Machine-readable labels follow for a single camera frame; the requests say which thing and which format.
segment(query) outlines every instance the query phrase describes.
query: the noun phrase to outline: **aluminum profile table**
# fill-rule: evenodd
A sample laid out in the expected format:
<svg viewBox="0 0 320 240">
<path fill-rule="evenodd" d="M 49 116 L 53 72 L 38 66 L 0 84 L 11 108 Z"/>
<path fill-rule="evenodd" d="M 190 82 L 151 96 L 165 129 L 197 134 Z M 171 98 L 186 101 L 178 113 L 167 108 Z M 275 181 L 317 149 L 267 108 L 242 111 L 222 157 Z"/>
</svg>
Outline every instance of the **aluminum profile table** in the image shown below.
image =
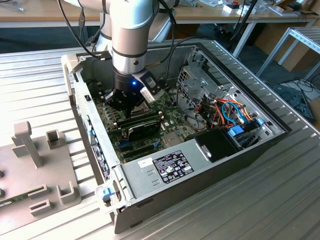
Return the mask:
<svg viewBox="0 0 320 240">
<path fill-rule="evenodd" d="M 294 50 L 296 45 L 301 42 L 304 45 L 308 46 L 310 49 L 314 50 L 318 54 L 320 54 L 320 27 L 289 27 L 279 42 L 276 44 L 269 57 L 265 60 L 259 71 L 256 75 L 259 77 L 262 72 L 269 66 L 271 61 L 275 58 L 278 51 L 283 47 L 283 45 L 288 40 L 289 36 L 295 38 L 293 44 L 289 47 L 286 53 L 278 62 L 279 65 L 282 65 L 286 58 L 290 55 L 290 53 Z M 315 67 L 305 76 L 305 79 L 309 79 L 312 74 L 320 67 L 320 62 L 318 62 Z"/>
<path fill-rule="evenodd" d="M 64 85 L 60 57 L 83 50 L 0 55 L 0 107 L 8 109 L 2 112 L 6 121 L 0 127 L 1 144 L 10 142 L 10 126 L 17 121 L 28 120 L 35 126 L 32 137 L 53 128 L 64 132 L 82 197 L 78 205 L 0 239 L 318 239 L 320 133 L 221 45 L 200 42 L 292 132 L 250 167 L 118 235 L 109 215 L 99 212 L 97 184 Z M 226 82 L 223 74 L 210 71 Z"/>
</svg>

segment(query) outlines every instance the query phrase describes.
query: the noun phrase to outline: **wooden desk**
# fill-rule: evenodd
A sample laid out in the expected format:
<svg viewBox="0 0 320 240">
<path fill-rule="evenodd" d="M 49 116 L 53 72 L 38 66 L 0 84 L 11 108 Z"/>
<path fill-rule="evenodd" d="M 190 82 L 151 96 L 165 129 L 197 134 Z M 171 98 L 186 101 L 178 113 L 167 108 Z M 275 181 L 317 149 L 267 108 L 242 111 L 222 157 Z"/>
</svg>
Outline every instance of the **wooden desk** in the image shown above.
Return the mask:
<svg viewBox="0 0 320 240">
<path fill-rule="evenodd" d="M 56 0 L 17 0 L 24 11 L 17 11 L 0 6 L 0 28 L 25 27 L 65 27 Z M 80 8 L 61 0 L 63 10 L 72 26 L 78 25 Z M 85 25 L 100 25 L 100 15 L 97 11 L 84 10 Z"/>
<path fill-rule="evenodd" d="M 24 12 L 0 7 L 0 28 L 34 28 L 34 27 L 65 27 L 66 24 L 59 11 L 56 0 L 19 0 Z M 80 9 L 62 1 L 65 13 L 72 26 L 78 25 Z M 86 26 L 98 26 L 100 15 L 98 12 L 85 9 Z M 176 8 L 176 21 L 178 24 L 227 24 L 236 23 L 237 14 L 228 14 L 222 11 L 222 6 L 211 7 L 199 2 L 197 7 L 178 6 Z M 317 20 L 317 16 L 291 16 L 282 17 L 271 10 L 257 12 L 249 17 L 246 27 L 233 55 L 238 57 L 241 49 L 248 40 L 257 23 L 296 23 L 306 22 L 310 27 Z"/>
</svg>

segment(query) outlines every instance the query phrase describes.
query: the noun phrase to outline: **metal shelf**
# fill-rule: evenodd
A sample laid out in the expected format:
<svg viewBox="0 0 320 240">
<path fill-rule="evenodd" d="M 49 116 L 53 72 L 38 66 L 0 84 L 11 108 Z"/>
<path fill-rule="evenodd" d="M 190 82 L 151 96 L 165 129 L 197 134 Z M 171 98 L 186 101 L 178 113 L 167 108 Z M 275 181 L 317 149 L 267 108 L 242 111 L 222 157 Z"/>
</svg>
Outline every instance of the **metal shelf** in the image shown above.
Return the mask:
<svg viewBox="0 0 320 240">
<path fill-rule="evenodd" d="M 279 65 L 286 60 L 289 54 L 293 51 L 296 47 L 298 42 L 303 43 L 304 45 L 308 46 L 310 49 L 314 50 L 318 54 L 320 54 L 320 27 L 289 27 L 285 33 L 283 34 L 282 38 L 279 40 L 277 45 L 274 47 L 272 52 L 270 53 L 269 57 L 265 60 L 259 71 L 256 75 L 259 77 L 262 72 L 269 66 L 272 60 L 277 55 L 278 51 L 283 47 L 283 45 L 288 40 L 289 36 L 294 37 L 296 40 L 294 43 L 289 47 L 287 52 L 283 55 L 281 60 L 279 61 Z M 305 76 L 305 79 L 311 77 L 311 75 L 320 67 L 320 62 Z"/>
</svg>

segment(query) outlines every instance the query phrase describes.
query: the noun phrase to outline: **robotic arm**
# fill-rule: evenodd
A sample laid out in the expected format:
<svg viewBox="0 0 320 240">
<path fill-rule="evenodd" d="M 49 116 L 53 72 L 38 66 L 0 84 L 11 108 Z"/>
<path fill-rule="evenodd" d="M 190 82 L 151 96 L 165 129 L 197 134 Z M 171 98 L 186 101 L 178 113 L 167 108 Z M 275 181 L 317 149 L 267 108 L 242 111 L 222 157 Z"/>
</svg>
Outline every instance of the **robotic arm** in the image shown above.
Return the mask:
<svg viewBox="0 0 320 240">
<path fill-rule="evenodd" d="M 159 0 L 65 1 L 105 14 L 98 43 L 107 42 L 113 64 L 113 89 L 104 96 L 106 103 L 130 117 L 131 110 L 144 99 L 149 103 L 156 101 L 163 90 L 145 68 L 148 39 L 155 40 L 161 35 L 164 40 L 171 27 L 168 14 L 158 14 Z M 174 5 L 174 0 L 165 2 L 170 8 Z M 97 49 L 105 50 L 99 45 Z"/>
</svg>

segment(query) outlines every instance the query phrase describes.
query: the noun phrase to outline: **warning label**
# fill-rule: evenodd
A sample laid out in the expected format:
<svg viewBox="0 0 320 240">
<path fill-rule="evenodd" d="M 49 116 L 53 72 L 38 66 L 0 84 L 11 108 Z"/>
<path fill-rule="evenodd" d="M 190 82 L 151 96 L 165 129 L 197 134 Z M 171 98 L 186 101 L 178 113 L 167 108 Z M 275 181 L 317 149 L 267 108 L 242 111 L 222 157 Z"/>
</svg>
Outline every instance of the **warning label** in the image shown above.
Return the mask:
<svg viewBox="0 0 320 240">
<path fill-rule="evenodd" d="M 153 160 L 153 164 L 165 184 L 194 171 L 180 150 Z"/>
</svg>

